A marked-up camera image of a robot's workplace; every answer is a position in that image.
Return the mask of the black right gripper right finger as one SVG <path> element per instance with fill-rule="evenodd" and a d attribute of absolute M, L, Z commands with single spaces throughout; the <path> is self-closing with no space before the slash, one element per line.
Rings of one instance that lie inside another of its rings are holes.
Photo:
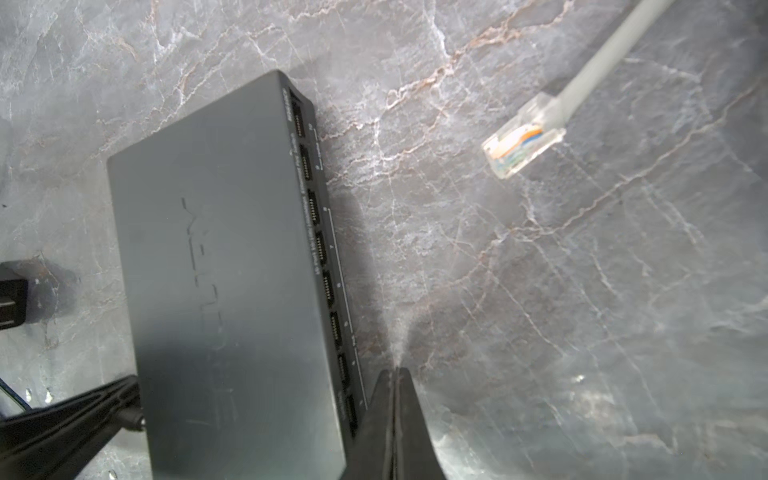
<path fill-rule="evenodd" d="M 394 380 L 394 478 L 445 480 L 410 371 L 398 368 Z"/>

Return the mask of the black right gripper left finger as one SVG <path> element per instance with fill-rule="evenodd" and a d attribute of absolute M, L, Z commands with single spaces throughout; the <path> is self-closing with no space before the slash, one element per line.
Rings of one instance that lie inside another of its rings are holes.
<path fill-rule="evenodd" d="M 383 370 L 375 384 L 369 409 L 355 437 L 343 480 L 393 478 L 395 384 L 392 370 Z"/>

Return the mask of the grey network switch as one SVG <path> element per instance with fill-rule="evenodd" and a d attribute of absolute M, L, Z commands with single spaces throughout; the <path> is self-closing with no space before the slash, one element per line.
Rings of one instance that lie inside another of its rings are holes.
<path fill-rule="evenodd" d="M 272 71 L 107 171 L 153 476 L 339 478 L 366 402 L 312 103 Z"/>

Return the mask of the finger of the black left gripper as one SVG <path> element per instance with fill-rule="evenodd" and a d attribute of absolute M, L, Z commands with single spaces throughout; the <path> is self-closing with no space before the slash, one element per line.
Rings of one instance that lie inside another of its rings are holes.
<path fill-rule="evenodd" d="M 117 433 L 145 426 L 135 375 L 25 410 L 1 420 L 1 477 L 74 479 Z"/>

